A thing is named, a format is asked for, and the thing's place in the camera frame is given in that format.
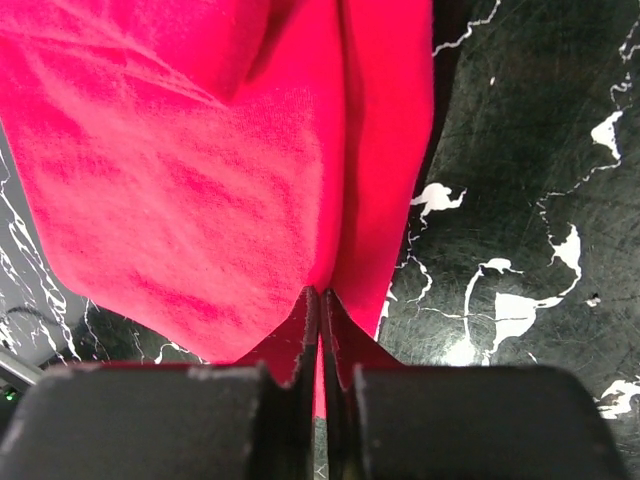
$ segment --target red fabric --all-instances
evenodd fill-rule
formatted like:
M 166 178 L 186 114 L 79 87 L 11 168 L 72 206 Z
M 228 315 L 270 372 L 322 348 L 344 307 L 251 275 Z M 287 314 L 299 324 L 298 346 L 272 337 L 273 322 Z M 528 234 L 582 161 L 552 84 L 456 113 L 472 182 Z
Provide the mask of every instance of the red fabric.
M 0 118 L 56 275 L 211 362 L 308 284 L 373 335 L 431 128 L 430 3 L 0 2 Z

